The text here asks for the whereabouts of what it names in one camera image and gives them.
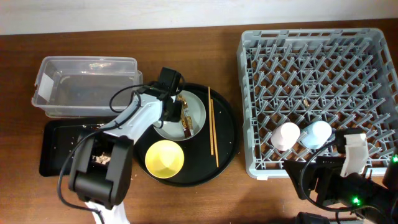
white bowl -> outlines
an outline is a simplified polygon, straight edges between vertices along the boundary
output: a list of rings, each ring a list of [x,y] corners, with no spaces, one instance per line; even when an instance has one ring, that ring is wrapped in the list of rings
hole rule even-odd
[[[188,109],[192,119],[193,135],[187,138],[185,137],[181,121],[180,122],[164,121],[163,128],[155,128],[155,130],[163,138],[172,141],[182,141],[194,137],[196,134],[200,132],[202,127],[205,125],[206,121],[205,105],[202,103],[199,97],[185,90],[183,90],[180,94],[187,101]],[[159,127],[160,125],[161,125],[160,121],[154,123],[154,126]]]

clear plastic container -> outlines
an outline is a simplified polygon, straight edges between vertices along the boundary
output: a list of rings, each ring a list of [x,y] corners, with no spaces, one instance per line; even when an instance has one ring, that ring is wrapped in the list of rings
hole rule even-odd
[[[46,57],[40,66],[32,104],[51,118],[117,115],[109,108],[120,89],[142,83],[134,58]],[[131,91],[115,97],[113,107],[124,109]]]

black tray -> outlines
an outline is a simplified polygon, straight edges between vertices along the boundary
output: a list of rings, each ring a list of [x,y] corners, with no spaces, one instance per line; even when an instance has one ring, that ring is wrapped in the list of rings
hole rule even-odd
[[[44,127],[39,173],[44,177],[59,175],[62,164],[76,145],[80,131],[97,129],[99,124],[106,124],[113,118],[61,119],[48,122]],[[69,174],[71,166],[70,159],[65,175]]]
[[[134,152],[141,168],[159,182],[177,187],[191,187],[208,182],[220,175],[234,158],[239,146],[239,133],[236,119],[229,103],[217,92],[211,91],[215,108],[215,123],[218,142],[219,168],[216,157],[210,154],[210,129],[208,121],[208,89],[206,86],[187,84],[184,90],[201,99],[206,108],[206,122],[201,131],[186,141],[176,141],[184,151],[184,165],[181,171],[168,179],[151,175],[145,166],[145,154],[155,142],[164,140],[153,127],[141,136],[134,145]]]

food scrap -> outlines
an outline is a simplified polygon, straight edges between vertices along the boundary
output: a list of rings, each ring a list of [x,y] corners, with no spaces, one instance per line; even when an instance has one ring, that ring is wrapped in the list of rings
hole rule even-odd
[[[304,106],[306,106],[306,107],[309,107],[309,106],[310,106],[310,104],[308,103],[308,100],[307,100],[307,99],[304,99],[304,100],[303,100],[303,104],[304,104]]]
[[[93,156],[93,160],[99,164],[106,165],[111,160],[111,157],[103,152],[100,156]]]
[[[187,101],[182,95],[177,95],[177,100],[182,102],[181,123],[182,123],[182,128],[184,131],[184,136],[186,138],[193,136],[192,119],[191,119],[191,115],[189,113]]]

black round tray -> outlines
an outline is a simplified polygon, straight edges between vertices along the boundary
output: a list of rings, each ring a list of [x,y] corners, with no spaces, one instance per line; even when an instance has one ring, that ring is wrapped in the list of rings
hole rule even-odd
[[[200,132],[185,141],[176,141],[184,151],[184,165],[181,171],[168,179],[160,179],[151,175],[145,166],[145,154],[153,143],[164,140],[157,134],[154,127],[139,138],[134,145],[136,159],[141,168],[155,180],[177,187],[191,187],[204,184],[220,175],[234,158],[239,146],[239,134],[236,119],[229,103],[217,92],[211,91],[214,103],[215,123],[217,133],[218,161],[210,154],[210,129],[208,114],[208,89],[206,86],[186,84],[184,90],[194,93],[206,108],[206,122]]]

